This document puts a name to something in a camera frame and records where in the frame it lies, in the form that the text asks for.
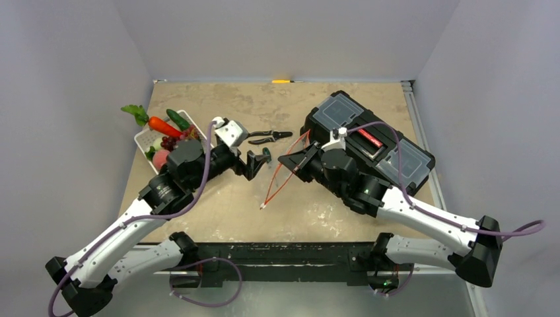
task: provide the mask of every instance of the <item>green leaf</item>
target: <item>green leaf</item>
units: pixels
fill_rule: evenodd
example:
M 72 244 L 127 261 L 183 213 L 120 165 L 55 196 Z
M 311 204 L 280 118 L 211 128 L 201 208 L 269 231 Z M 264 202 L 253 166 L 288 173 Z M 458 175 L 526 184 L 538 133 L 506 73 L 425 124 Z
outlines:
M 136 124 L 140 125 L 141 127 L 146 125 L 146 123 L 148 123 L 148 121 L 150 120 L 150 117 L 146 113 L 146 109 L 144 109 L 142 105 L 137 106 L 135 104 L 129 104 L 128 106 L 122 107 L 121 110 L 133 115 L 134 119 L 136 120 Z
M 154 158 L 154 154 L 156 154 L 156 148 L 155 147 L 150 147 L 150 149 L 147 152 L 144 152 L 144 155 L 146 155 L 146 159 L 149 159 L 150 162 Z

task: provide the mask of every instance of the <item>pliers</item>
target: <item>pliers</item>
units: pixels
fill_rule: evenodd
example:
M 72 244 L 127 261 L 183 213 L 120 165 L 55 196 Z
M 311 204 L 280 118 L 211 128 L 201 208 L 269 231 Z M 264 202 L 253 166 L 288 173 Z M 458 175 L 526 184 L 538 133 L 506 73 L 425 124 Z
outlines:
M 284 132 L 278 132 L 278 131 L 274 131 L 274 130 L 270 130 L 270 131 L 255 131 L 255 132 L 251 132 L 249 133 L 249 135 L 247 135 L 247 138 L 250 137 L 259 137 L 259 136 L 267 136 L 267 135 L 271 135 L 271 137 L 265 137 L 264 139 L 258 139 L 255 141 L 249 141 L 249 144 L 253 144 L 253 145 L 259 145 L 259 144 L 264 144 L 264 143 L 269 143 L 269 142 L 276 142 L 276 140 L 278 139 L 282 139 L 284 137 L 291 137 L 293 135 L 293 133 L 289 132 L 289 131 L 284 131 Z

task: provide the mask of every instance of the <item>beige tabletop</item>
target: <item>beige tabletop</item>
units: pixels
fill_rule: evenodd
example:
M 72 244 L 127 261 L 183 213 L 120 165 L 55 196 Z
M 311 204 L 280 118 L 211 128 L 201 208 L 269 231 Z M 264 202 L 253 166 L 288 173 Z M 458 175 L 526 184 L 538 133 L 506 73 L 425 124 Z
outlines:
M 399 83 L 157 83 L 148 114 L 163 118 L 168 108 L 183 109 L 203 131 L 214 117 L 220 116 L 240 122 L 249 131 L 276 129 L 296 135 L 311 109 L 337 90 L 348 92 L 378 117 L 416 140 Z M 247 150 L 260 153 L 266 146 L 277 157 L 294 140 L 295 137 L 261 146 L 245 142 L 240 150 L 245 158 Z M 189 213 L 167 222 L 143 241 L 160 242 L 176 231 L 185 231 L 198 242 L 373 241 L 380 232 L 422 237 L 403 225 L 358 215 L 321 185 L 297 178 L 290 180 L 261 210 L 259 206 L 265 196 L 262 187 L 268 186 L 272 169 L 263 167 L 251 182 L 231 171 L 225 172 L 207 184 Z M 120 215 L 154 175 L 143 153 L 136 151 Z M 416 198 L 433 203 L 428 185 Z

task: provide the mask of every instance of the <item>white plastic tray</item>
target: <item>white plastic tray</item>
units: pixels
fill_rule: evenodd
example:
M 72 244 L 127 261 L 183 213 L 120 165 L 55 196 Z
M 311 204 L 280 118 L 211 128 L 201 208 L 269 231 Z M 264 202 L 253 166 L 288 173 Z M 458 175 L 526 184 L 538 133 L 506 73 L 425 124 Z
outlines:
M 200 141 L 205 143 L 206 142 L 206 135 L 204 134 L 204 132 L 202 132 L 202 130 L 200 130 L 198 125 L 196 125 L 196 123 L 194 123 L 194 121 L 187 114 L 187 112 L 185 110 L 179 110 L 179 111 L 177 111 L 177 113 L 180 116 L 182 116 L 185 120 L 187 120 L 191 125 L 194 125 L 194 127 L 198 131 L 198 135 L 200 135 Z M 171 121 L 169 118 L 165 117 L 165 118 L 162 118 L 162 120 L 169 123 L 172 127 L 178 129 L 177 125 L 175 123 L 173 123 L 173 121 Z M 134 141 L 136 142 L 136 145 L 138 146 L 138 149 L 140 149 L 140 151 L 142 152 L 142 155 L 144 155 L 144 152 L 147 152 L 150 149 L 150 147 L 153 145 L 153 143 L 154 143 L 154 141 L 156 141 L 156 139 L 158 139 L 160 137 L 164 137 L 164 136 L 165 136 L 164 134 L 161 134 L 157 131 L 150 130 L 149 128 L 146 128 L 146 129 L 140 131 L 137 135 L 134 136 Z M 156 170 L 154 164 L 152 164 L 152 162 L 150 160 L 148 160 L 148 163 L 150 164 L 150 166 L 152 166 L 152 169 L 157 174 L 157 170 Z

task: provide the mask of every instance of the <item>black toolbox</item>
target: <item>black toolbox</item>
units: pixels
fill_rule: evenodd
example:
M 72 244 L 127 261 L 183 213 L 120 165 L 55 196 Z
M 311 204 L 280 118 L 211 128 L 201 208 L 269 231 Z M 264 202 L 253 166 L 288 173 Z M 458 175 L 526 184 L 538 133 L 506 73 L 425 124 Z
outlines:
M 308 130 L 310 141 L 329 141 L 330 131 L 339 127 L 352 129 L 369 122 L 383 121 L 361 106 L 346 92 L 331 94 L 305 118 L 300 134 Z M 414 195 L 428 180 L 436 159 L 397 131 L 402 150 L 403 182 L 409 195 Z M 383 125 L 360 129 L 346 137 L 346 153 L 353 157 L 360 171 L 398 185 L 397 143 L 393 133 Z

